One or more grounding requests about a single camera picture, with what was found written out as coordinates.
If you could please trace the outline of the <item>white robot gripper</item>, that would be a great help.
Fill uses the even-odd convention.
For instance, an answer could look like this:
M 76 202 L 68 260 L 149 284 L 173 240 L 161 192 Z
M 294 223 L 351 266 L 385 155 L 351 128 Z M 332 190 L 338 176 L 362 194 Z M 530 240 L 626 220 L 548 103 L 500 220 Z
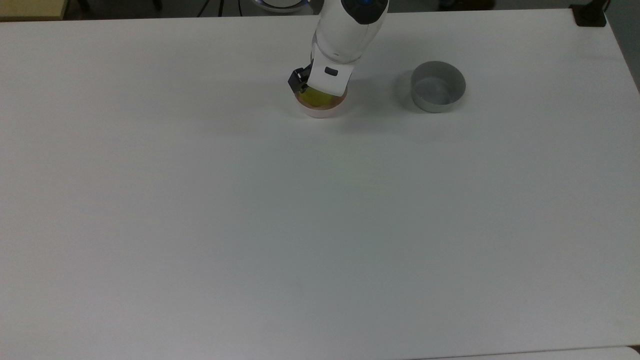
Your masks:
M 306 67 L 294 69 L 287 80 L 293 94 L 303 94 L 309 87 L 336 97 L 345 94 L 357 60 L 335 63 L 330 59 L 313 59 Z

